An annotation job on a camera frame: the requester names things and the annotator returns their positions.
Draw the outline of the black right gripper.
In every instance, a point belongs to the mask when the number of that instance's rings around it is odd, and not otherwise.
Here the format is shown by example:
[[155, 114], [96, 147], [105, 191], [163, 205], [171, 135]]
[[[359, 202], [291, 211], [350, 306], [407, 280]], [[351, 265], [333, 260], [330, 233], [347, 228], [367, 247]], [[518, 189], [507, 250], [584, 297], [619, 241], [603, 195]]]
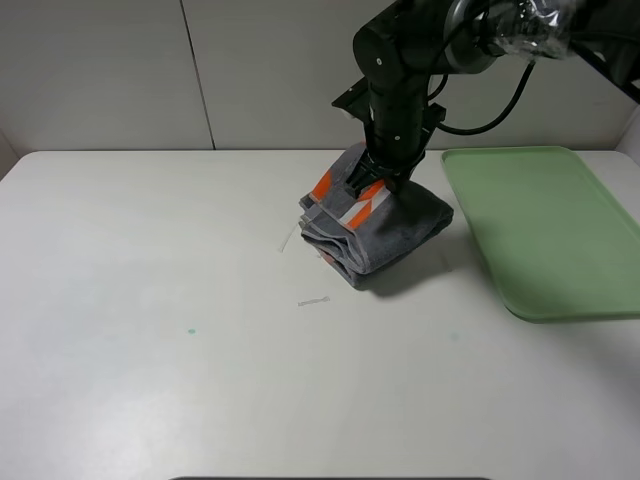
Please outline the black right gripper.
[[366, 153], [344, 181], [344, 190], [352, 198], [379, 180], [391, 194], [400, 194], [411, 179], [411, 169], [423, 159], [436, 126], [445, 119], [444, 107], [428, 103], [422, 79], [391, 87], [361, 79], [332, 106], [360, 120], [364, 127]]

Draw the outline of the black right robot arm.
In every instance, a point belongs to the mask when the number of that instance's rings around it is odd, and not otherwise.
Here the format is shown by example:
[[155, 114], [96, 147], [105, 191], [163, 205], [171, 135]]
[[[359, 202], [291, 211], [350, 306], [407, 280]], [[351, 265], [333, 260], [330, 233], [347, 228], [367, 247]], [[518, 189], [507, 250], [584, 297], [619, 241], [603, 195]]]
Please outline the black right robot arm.
[[[636, 1], [395, 1], [358, 30], [352, 48], [363, 76], [333, 105], [364, 127], [365, 150], [344, 181], [354, 198], [376, 182], [399, 190], [435, 131], [474, 136], [501, 124], [540, 58], [576, 55], [639, 99]], [[431, 78], [444, 87], [449, 76], [479, 74], [505, 55], [528, 65], [504, 110], [481, 127], [445, 125]]]

